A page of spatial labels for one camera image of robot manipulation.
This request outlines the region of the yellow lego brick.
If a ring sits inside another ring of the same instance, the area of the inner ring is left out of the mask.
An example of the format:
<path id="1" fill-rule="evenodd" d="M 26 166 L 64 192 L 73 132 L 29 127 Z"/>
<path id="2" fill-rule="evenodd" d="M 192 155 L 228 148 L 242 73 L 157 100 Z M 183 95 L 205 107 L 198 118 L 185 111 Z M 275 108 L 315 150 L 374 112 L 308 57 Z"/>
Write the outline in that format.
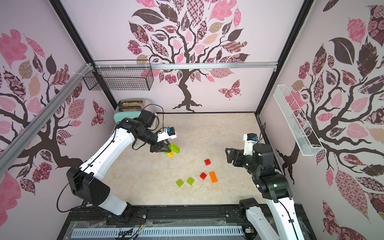
<path id="1" fill-rule="evenodd" d="M 173 155 L 174 155 L 174 152 L 165 153 L 165 155 L 166 155 L 166 156 L 168 156 L 168 157 L 170 157 L 170 158 L 172 158 L 172 157 L 173 157 Z"/>

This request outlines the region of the aluminium rail back wall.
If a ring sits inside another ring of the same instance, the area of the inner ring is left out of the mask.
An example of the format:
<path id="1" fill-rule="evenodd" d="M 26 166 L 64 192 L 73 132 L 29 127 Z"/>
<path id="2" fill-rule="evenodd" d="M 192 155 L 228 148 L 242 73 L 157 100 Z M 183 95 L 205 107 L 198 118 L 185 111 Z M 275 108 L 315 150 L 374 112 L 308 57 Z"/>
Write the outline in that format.
<path id="1" fill-rule="evenodd" d="M 144 68 L 145 70 L 181 70 L 181 69 L 276 69 L 278 62 L 239 62 L 239 63 L 179 63 L 179 64 L 125 64 L 125 65 L 96 65 L 101 68 Z"/>

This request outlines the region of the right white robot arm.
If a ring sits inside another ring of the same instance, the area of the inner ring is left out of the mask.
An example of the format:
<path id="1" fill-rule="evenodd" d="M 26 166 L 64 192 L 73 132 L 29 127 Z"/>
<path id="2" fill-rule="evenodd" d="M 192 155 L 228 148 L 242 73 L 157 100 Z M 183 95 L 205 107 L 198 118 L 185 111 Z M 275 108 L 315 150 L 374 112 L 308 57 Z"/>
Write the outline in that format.
<path id="1" fill-rule="evenodd" d="M 243 150 L 226 148 L 227 162 L 242 167 L 252 176 L 252 181 L 271 211 L 276 229 L 263 213 L 260 204 L 249 198 L 240 201 L 245 217 L 262 240 L 303 240 L 293 199 L 286 177 L 276 168 L 272 147 L 267 144 L 245 142 Z"/>

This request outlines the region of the green lego brick lower right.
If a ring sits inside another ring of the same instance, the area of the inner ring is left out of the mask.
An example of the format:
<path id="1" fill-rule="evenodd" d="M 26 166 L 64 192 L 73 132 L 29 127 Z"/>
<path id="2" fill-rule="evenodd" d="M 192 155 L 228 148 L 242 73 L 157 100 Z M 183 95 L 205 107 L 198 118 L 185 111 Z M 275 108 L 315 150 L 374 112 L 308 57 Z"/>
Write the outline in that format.
<path id="1" fill-rule="evenodd" d="M 195 180 L 193 178 L 188 178 L 187 179 L 187 184 L 192 186 L 194 184 Z"/>

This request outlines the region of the aluminium rail wall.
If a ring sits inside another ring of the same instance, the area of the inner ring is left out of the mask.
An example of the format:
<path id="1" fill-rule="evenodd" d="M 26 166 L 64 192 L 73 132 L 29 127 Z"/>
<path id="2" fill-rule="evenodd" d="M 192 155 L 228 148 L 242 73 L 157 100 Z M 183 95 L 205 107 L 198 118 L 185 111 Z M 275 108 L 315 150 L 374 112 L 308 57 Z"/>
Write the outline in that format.
<path id="1" fill-rule="evenodd" d="M 24 128 L 21 134 L 8 145 L 8 147 L 1 154 L 1 175 L 8 170 L 12 163 L 33 140 L 35 135 L 37 135 L 47 121 L 51 119 L 56 110 L 65 102 L 66 98 L 71 95 L 71 93 L 83 80 L 83 76 L 91 70 L 92 68 L 90 63 L 83 65 L 60 90 L 60 92 L 56 94 L 54 98 L 42 109 L 42 111 Z"/>
<path id="2" fill-rule="evenodd" d="M 239 62 L 239 63 L 179 63 L 179 64 L 125 64 L 125 65 L 96 65 L 101 68 L 144 68 L 145 70 L 181 70 L 181 69 L 276 69 L 278 62 Z"/>

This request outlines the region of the aluminium rail left wall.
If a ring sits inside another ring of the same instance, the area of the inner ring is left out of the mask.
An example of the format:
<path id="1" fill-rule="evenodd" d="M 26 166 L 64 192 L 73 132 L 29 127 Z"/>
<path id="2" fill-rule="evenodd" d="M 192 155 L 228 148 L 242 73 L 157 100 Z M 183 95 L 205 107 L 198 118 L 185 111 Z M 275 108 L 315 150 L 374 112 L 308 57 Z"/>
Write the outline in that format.
<path id="1" fill-rule="evenodd" d="M 37 135 L 47 121 L 51 119 L 56 110 L 65 102 L 66 98 L 71 95 L 71 93 L 83 80 L 83 76 L 91 70 L 92 68 L 90 63 L 83 65 L 60 90 L 60 92 L 56 94 L 54 98 L 42 109 L 42 111 L 24 128 L 21 134 L 8 145 L 8 147 L 1 154 L 1 175 L 8 170 L 12 163 L 33 140 L 35 135 Z"/>

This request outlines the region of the orange lego brick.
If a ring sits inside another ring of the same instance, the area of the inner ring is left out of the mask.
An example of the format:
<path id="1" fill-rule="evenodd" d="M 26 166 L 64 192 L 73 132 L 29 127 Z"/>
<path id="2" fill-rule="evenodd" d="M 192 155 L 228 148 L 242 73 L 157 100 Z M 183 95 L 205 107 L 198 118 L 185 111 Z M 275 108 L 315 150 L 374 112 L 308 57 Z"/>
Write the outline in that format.
<path id="1" fill-rule="evenodd" d="M 210 179 L 211 179 L 212 183 L 217 183 L 218 182 L 218 179 L 217 179 L 217 176 L 216 176 L 215 172 L 209 172 L 209 175 L 210 175 Z"/>

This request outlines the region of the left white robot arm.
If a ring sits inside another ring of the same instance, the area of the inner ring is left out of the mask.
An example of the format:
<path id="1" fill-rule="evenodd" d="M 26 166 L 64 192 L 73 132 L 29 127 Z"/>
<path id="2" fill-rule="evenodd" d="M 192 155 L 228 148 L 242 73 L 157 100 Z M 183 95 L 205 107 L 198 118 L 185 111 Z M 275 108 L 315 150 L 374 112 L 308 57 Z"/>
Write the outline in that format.
<path id="1" fill-rule="evenodd" d="M 170 154 L 174 152 L 170 139 L 177 137 L 173 127 L 152 130 L 158 116 L 142 110 L 138 117 L 124 118 L 117 122 L 114 132 L 104 145 L 80 167 L 67 171 L 67 187 L 71 193 L 94 207 L 102 208 L 121 221 L 132 218 L 132 206 L 112 193 L 102 182 L 107 171 L 125 148 L 134 146 L 137 141 L 150 146 L 151 153 Z"/>

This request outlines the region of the green lego brick lower left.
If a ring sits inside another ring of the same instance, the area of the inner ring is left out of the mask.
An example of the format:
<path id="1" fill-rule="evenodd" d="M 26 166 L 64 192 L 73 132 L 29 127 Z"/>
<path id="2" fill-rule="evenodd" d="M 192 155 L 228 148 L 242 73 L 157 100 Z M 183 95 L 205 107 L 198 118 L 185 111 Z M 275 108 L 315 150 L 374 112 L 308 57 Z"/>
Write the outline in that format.
<path id="1" fill-rule="evenodd" d="M 184 185 L 184 181 L 179 179 L 179 180 L 176 181 L 176 185 L 180 188 L 181 186 Z"/>

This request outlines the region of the mint green toaster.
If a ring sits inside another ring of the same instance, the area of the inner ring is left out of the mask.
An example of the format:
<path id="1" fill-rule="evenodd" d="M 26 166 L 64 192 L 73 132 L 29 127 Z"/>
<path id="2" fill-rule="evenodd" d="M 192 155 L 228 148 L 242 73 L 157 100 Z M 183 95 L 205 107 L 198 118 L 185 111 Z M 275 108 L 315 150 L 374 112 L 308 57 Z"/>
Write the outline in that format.
<path id="1" fill-rule="evenodd" d="M 152 113 L 155 112 L 155 106 L 147 99 L 132 98 L 121 100 L 114 114 L 114 120 L 118 123 L 124 118 L 137 118 L 143 109 Z"/>

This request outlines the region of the red lego brick lower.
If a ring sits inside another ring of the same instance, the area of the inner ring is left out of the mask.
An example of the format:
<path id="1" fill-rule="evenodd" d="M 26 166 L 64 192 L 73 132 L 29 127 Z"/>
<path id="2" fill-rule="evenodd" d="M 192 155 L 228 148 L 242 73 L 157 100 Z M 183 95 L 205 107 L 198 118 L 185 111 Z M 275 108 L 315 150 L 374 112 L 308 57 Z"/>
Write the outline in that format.
<path id="1" fill-rule="evenodd" d="M 207 178 L 207 174 L 201 173 L 200 178 L 204 181 Z"/>

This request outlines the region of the small green lego brick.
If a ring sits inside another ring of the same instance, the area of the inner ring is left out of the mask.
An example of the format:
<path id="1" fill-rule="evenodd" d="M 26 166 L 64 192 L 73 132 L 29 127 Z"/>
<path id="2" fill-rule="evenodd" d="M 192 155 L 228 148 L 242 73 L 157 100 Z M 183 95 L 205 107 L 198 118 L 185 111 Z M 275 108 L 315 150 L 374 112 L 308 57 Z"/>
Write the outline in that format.
<path id="1" fill-rule="evenodd" d="M 169 148 L 172 152 L 175 152 L 176 154 L 179 154 L 181 151 L 180 148 L 175 144 L 170 144 Z"/>

